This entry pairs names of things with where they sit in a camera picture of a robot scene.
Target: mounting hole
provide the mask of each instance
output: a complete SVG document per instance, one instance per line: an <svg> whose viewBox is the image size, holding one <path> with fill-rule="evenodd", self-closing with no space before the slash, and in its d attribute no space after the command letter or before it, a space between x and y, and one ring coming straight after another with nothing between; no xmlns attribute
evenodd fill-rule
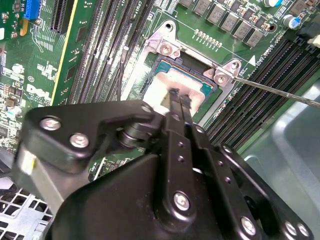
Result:
<svg viewBox="0 0 320 240"><path fill-rule="evenodd" d="M184 157L183 156L178 156L178 161L180 162L180 163L183 163L185 160L184 160Z"/></svg>
<svg viewBox="0 0 320 240"><path fill-rule="evenodd" d="M168 32L171 32L173 29L174 29L174 26L172 26L172 24L170 23L167 23L165 25L165 29L168 31Z"/></svg>
<svg viewBox="0 0 320 240"><path fill-rule="evenodd" d="M269 27L269 33L274 33L277 30L277 24L273 23Z"/></svg>
<svg viewBox="0 0 320 240"><path fill-rule="evenodd" d="M224 180L228 183L231 184L231 179L229 177L225 177Z"/></svg>

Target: black ram slot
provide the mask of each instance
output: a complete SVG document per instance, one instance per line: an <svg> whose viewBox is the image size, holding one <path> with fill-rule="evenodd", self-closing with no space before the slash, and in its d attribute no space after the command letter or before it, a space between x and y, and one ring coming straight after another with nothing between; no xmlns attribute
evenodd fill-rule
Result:
<svg viewBox="0 0 320 240"><path fill-rule="evenodd" d="M314 54L283 39L249 80L296 93L317 69L319 60ZM211 143L226 143L235 149L240 148L286 102L284 97L244 84L207 129Z"/></svg>
<svg viewBox="0 0 320 240"><path fill-rule="evenodd" d="M271 72L273 68L276 68L279 65L280 59L290 54L289 50L293 46L289 41L281 42L271 53L270 56L255 70L255 72L250 77L251 81L267 85L269 83L266 79L266 75ZM239 92L236 94L234 99L226 106L224 111L219 115L219 117L211 123L206 133L210 139L215 138L216 134L220 130L223 131L225 125L229 122L233 115L237 112L238 108L241 107L248 99L248 97L256 90L255 87L248 85L243 85Z"/></svg>

